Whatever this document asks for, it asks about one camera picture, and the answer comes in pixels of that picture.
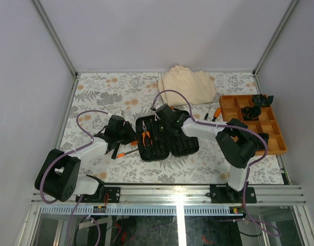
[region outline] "ventilation grille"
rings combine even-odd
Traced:
[[[71,214],[74,206],[70,205],[43,205],[43,214]],[[74,212],[75,215],[144,215],[144,216],[175,216],[175,206],[108,206],[105,212],[94,206],[79,205]],[[186,216],[227,216],[230,214],[228,206],[184,206]]]

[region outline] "wooden organizer box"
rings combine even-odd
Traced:
[[[256,133],[268,133],[268,155],[283,155],[286,151],[286,145],[276,122],[275,115],[271,107],[261,108],[261,115],[258,120],[244,121],[241,109],[244,107],[253,107],[252,95],[233,95],[221,96],[219,104],[222,109],[224,121],[230,121],[232,118],[239,119],[248,126],[248,129]],[[263,155],[265,151],[257,151],[256,155]]]

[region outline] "tabletop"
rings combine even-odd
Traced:
[[[69,113],[61,149],[77,148],[90,139],[77,126],[76,116],[84,110],[99,109],[122,115],[135,127],[135,120],[151,115],[152,101],[157,95],[158,79],[163,73],[82,73]],[[210,118],[219,107],[221,95],[256,94],[256,86],[251,73],[210,73],[214,81],[216,96],[211,103],[193,105],[196,119],[203,119],[209,107]],[[162,105],[159,98],[156,105]],[[187,110],[187,106],[177,108]],[[92,134],[107,125],[109,118],[100,113],[87,113],[79,118],[80,124]],[[124,183],[227,183],[229,164],[216,142],[199,139],[200,149],[195,154],[165,160],[144,162],[139,153],[134,152],[116,160],[111,159],[112,151],[90,163],[81,165],[80,175],[94,175],[105,182]],[[118,153],[136,147],[121,145]],[[267,156],[251,167],[251,184],[283,184],[276,156]]]

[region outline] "folded towel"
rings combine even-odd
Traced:
[[[158,83],[159,91],[175,90],[183,94],[190,104],[204,104],[213,101],[216,95],[214,83],[208,73],[192,72],[189,68],[175,66]],[[169,106],[186,105],[185,100],[174,92],[162,93],[161,97]]]

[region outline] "white wall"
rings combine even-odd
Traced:
[[[289,173],[314,222],[314,0],[300,1],[259,78],[263,92],[275,96]]]
[[[0,245],[14,245],[72,77],[29,0],[0,0]]]
[[[291,0],[41,0],[78,71],[253,70]]]

